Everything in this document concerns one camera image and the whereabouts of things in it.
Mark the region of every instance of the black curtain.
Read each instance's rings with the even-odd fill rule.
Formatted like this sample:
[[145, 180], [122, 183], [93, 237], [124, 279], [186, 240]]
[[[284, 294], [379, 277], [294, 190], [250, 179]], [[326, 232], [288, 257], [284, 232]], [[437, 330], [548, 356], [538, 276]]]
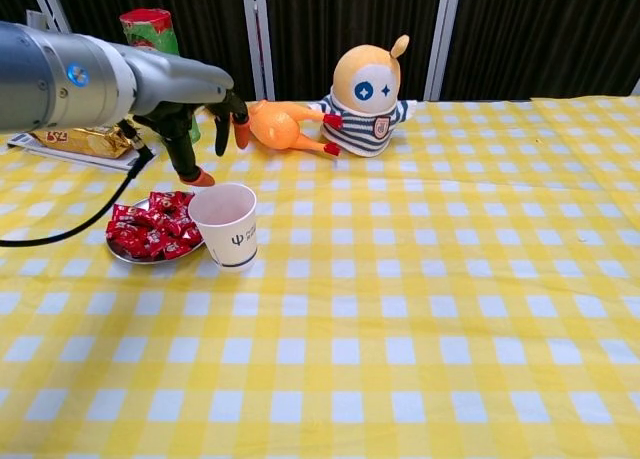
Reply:
[[160, 8], [171, 12], [180, 55], [226, 70], [243, 99], [254, 99], [242, 0], [60, 0], [73, 32], [126, 44], [120, 14]]
[[402, 34], [411, 42], [399, 58], [402, 98], [424, 94], [439, 0], [267, 0], [277, 99], [320, 99], [351, 47], [390, 49]]
[[26, 10], [39, 11], [36, 0], [0, 0], [0, 21], [27, 23]]
[[628, 95], [640, 0], [460, 0], [442, 100]]

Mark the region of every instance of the metal plate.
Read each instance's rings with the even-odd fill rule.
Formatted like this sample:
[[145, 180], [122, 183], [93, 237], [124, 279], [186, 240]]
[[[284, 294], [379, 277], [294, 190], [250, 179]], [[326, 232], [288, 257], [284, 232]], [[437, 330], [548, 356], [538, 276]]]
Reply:
[[[140, 202], [136, 202], [135, 204], [133, 204], [133, 207], [139, 207], [140, 209], [144, 209], [144, 210], [148, 211], [149, 210], [149, 199], [144, 199], [144, 200], [142, 200]], [[174, 257], [173, 259], [151, 259], [150, 257], [137, 259], [135, 257], [131, 257], [127, 253], [123, 253], [123, 252], [119, 251], [118, 247], [117, 246], [114, 247], [114, 244], [112, 244], [112, 241], [107, 239], [107, 247], [108, 247], [109, 251], [111, 252], [111, 254], [113, 254], [115, 257], [117, 257], [121, 261], [128, 262], [129, 264], [140, 264], [140, 265], [143, 265], [143, 266], [154, 265], [154, 264], [165, 264], [167, 262], [177, 261], [178, 259], [182, 259], [183, 257], [186, 257], [189, 254], [191, 254], [196, 249], [200, 248], [200, 246], [202, 246], [202, 244], [204, 244], [204, 241], [200, 241], [200, 243], [198, 245], [194, 246], [193, 249], [191, 249], [189, 252], [187, 252], [187, 253], [185, 253], [185, 254], [183, 254], [181, 256]]]

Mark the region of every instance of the striped shirt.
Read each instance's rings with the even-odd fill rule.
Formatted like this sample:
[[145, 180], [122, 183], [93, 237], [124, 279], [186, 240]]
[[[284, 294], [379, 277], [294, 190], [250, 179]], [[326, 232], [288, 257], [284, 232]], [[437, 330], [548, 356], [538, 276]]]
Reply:
[[322, 124], [322, 133], [327, 139], [353, 154], [373, 157], [387, 148], [395, 126], [413, 115], [415, 101], [398, 101], [395, 108], [379, 116], [359, 115], [338, 104], [331, 94], [312, 107], [319, 108], [325, 114], [342, 117], [341, 129]]

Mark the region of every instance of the black cable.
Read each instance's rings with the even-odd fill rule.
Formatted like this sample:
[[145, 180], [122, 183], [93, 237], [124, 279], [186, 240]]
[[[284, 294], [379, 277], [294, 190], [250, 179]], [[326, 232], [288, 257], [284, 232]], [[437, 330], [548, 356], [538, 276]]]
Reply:
[[45, 244], [53, 244], [54, 242], [64, 241], [65, 239], [75, 236], [76, 234], [84, 231], [88, 227], [95, 224], [102, 216], [104, 216], [107, 213], [109, 209], [111, 209], [111, 206], [113, 206], [116, 203], [116, 201], [118, 200], [120, 195], [124, 192], [124, 190], [127, 188], [129, 183], [133, 179], [135, 179], [138, 173], [153, 158], [153, 153], [151, 152], [151, 150], [142, 142], [139, 136], [137, 137], [137, 139], [140, 142], [134, 141], [134, 145], [138, 146], [136, 147], [136, 151], [138, 152], [138, 158], [136, 159], [136, 162], [133, 163], [133, 166], [127, 173], [127, 177], [125, 177], [124, 181], [122, 181], [122, 184], [120, 184], [120, 187], [118, 187], [118, 189], [113, 194], [113, 196], [111, 196], [111, 199], [109, 199], [109, 201], [102, 207], [102, 209], [96, 212], [90, 219], [86, 220], [79, 226], [74, 227], [73, 229], [67, 232], [63, 232], [55, 236], [42, 237], [40, 239], [25, 239], [25, 240], [17, 240], [17, 241], [7, 241], [7, 240], [0, 239], [0, 247], [33, 247], [33, 246], [43, 246]]

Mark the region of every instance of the tablecloth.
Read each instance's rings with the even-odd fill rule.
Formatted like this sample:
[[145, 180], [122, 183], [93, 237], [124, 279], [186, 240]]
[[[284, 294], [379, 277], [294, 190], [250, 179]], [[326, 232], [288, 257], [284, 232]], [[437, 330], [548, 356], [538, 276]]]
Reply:
[[[640, 100], [421, 103], [381, 156], [229, 146], [259, 252], [0, 250], [0, 457], [639, 457]], [[318, 137], [318, 126], [304, 124]], [[0, 156], [4, 238], [122, 175]], [[184, 190], [166, 153], [123, 203]]]

